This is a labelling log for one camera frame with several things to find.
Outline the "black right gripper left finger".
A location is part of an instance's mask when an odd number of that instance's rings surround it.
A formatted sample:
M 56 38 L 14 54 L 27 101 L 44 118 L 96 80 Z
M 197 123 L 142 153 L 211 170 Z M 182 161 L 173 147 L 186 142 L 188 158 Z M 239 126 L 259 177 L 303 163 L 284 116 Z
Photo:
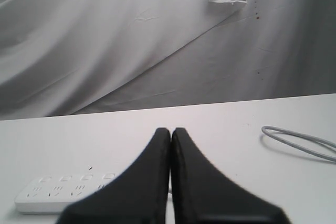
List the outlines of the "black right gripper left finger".
M 170 132 L 158 128 L 121 175 L 69 205 L 57 223 L 165 223 L 169 176 Z

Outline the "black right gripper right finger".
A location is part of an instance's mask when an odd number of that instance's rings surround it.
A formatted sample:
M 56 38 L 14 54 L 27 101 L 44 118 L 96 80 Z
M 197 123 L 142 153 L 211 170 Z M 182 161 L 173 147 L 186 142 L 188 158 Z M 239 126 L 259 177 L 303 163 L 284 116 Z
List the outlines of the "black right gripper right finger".
M 175 223 L 288 223 L 284 211 L 241 188 L 198 149 L 184 128 L 171 140 Z

